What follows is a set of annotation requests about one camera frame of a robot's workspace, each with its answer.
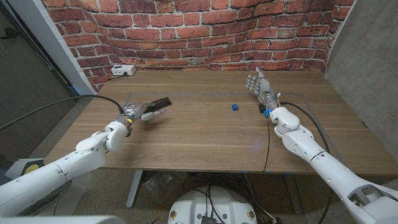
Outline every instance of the table top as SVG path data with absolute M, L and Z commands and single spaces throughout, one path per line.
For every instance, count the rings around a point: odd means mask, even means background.
M 264 72 L 281 101 L 309 112 L 325 132 L 333 156 L 353 172 L 397 175 L 398 163 L 365 127 L 354 111 L 318 72 Z M 123 148 L 107 154 L 104 168 L 314 174 L 301 158 L 289 152 L 274 132 L 275 124 L 260 114 L 257 96 L 244 87 L 255 72 L 140 71 L 109 81 L 98 93 L 121 105 L 169 97 L 167 112 L 150 121 L 136 121 Z M 232 104 L 239 109 L 233 111 Z M 300 122 L 322 139 L 312 122 L 287 105 Z M 45 159 L 57 160 L 75 150 L 79 141 L 115 119 L 114 104 L 94 98 Z

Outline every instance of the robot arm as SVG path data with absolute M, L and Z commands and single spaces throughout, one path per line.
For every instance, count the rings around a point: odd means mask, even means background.
M 133 103 L 125 107 L 125 114 L 117 117 L 105 127 L 105 132 L 96 132 L 80 141 L 76 151 L 29 172 L 0 186 L 0 217 L 14 217 L 36 203 L 65 182 L 86 172 L 103 166 L 106 151 L 118 151 L 125 137 L 131 132 L 131 123 L 137 119 L 148 121 L 164 113 L 144 113 L 151 103 Z
M 300 124 L 296 115 L 287 108 L 279 107 L 271 87 L 262 90 L 258 81 L 265 80 L 257 69 L 259 78 L 249 76 L 248 87 L 258 96 L 261 103 L 272 108 L 270 118 L 276 123 L 274 131 L 282 138 L 284 146 L 309 163 L 317 174 L 337 194 L 357 223 L 394 223 L 398 218 L 398 191 L 374 184 L 358 177 L 340 161 L 327 153 L 314 141 L 312 133 Z

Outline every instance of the white power strip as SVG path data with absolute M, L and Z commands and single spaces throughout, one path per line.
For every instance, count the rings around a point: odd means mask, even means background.
M 133 65 L 114 65 L 111 69 L 114 76 L 123 75 L 127 72 L 127 75 L 133 75 L 136 72 L 136 67 Z

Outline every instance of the black wire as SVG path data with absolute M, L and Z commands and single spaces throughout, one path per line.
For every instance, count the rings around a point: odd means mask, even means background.
M 127 76 L 127 72 L 124 72 L 123 75 L 121 75 L 121 76 L 109 78 L 107 81 L 109 81 L 109 80 L 115 80 L 115 79 L 120 79 L 120 78 L 123 78 L 123 77 L 125 77 L 125 76 Z
M 311 117 L 311 115 L 309 115 L 305 110 L 303 110 L 301 107 L 295 105 L 294 103 L 290 103 L 290 102 L 280 102 L 280 104 L 281 104 L 281 105 L 292 105 L 292 106 L 294 106 L 295 108 L 299 109 L 301 112 L 303 112 L 305 115 L 307 115 L 307 116 L 311 119 L 311 121 L 312 121 L 312 123 L 315 125 L 315 127 L 317 127 L 317 130 L 318 130 L 319 134 L 321 135 L 321 138 L 322 138 L 322 140 L 323 140 L 323 143 L 325 144 L 326 151 L 327 151 L 328 153 L 330 153 L 329 145 L 328 145 L 328 143 L 326 142 L 326 139 L 325 139 L 325 137 L 324 137 L 324 135 L 323 135 L 321 129 L 319 128 L 317 122 Z M 332 199 L 332 197 L 333 197 L 333 191 L 332 191 L 332 189 L 330 189 L 330 190 L 329 190 L 328 202 L 326 203 L 325 210 L 323 211 L 322 217 L 321 217 L 321 219 L 319 219 L 318 224 L 321 224 L 321 223 L 323 222 L 323 220 L 325 219 L 326 214 L 328 213 L 328 210 L 329 210 L 329 207 L 330 207 L 330 204 L 331 204 L 331 199 Z
M 14 123 L 16 123 L 16 122 L 18 122 L 18 121 L 20 121 L 20 120 L 26 118 L 26 117 L 29 116 L 29 115 L 32 115 L 32 114 L 34 114 L 34 113 L 36 113 L 36 112 L 38 112 L 38 111 L 41 111 L 41 110 L 46 109 L 46 108 L 48 108 L 48 107 L 50 107 L 50 106 L 53 106 L 53 105 L 62 103 L 62 102 L 67 101 L 67 100 L 75 100 L 75 99 L 79 99 L 79 98 L 101 98 L 101 99 L 104 99 L 104 100 L 108 100 L 108 101 L 114 103 L 116 106 L 118 106 L 118 109 L 119 109 L 120 114 L 124 114 L 124 110 L 123 110 L 123 108 L 120 106 L 120 104 L 119 104 L 118 102 L 116 102 L 116 101 L 114 101 L 114 100 L 108 98 L 108 97 L 105 97 L 105 96 L 98 96 L 98 95 L 80 95 L 80 96 L 69 97 L 69 98 L 66 98 L 66 99 L 63 99 L 63 100 L 58 100 L 58 101 L 56 101 L 56 102 L 49 103 L 49 104 L 47 104 L 47 105 L 45 105 L 45 106 L 42 106 L 42 107 L 40 107 L 40 108 L 37 108 L 36 110 L 33 110 L 33 111 L 31 111 L 31 112 L 29 112 L 29 113 L 27 113 L 27 114 L 25 114 L 25 115 L 23 115 L 23 116 L 20 116 L 19 118 L 17 118 L 17 119 L 15 119 L 15 120 L 13 120 L 13 121 L 11 121 L 11 122 L 9 122 L 9 123 L 7 123 L 7 124 L 1 126 L 0 131 L 2 131 L 4 128 L 7 128 L 8 126 L 10 126 L 10 125 L 12 125 L 12 124 L 14 124 Z
M 271 136 L 269 134 L 269 118 L 267 118 L 267 127 L 268 127 L 268 150 L 267 150 L 266 163 L 264 165 L 264 169 L 262 170 L 262 173 L 264 173 L 266 171 L 267 162 L 268 162 L 268 155 L 269 155 L 269 143 L 271 142 Z
M 66 189 L 66 187 L 69 186 L 69 183 L 72 182 L 72 180 L 73 180 L 73 178 L 68 180 L 68 182 L 62 187 L 61 192 L 58 194 L 57 201 L 55 202 L 55 206 L 54 206 L 54 216 L 55 216 L 55 211 L 57 210 L 57 205 L 58 205 L 58 201 L 60 200 L 61 194 Z

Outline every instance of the gray wall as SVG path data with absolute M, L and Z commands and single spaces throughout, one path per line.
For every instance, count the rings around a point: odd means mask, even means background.
M 398 1 L 357 1 L 326 78 L 398 161 Z

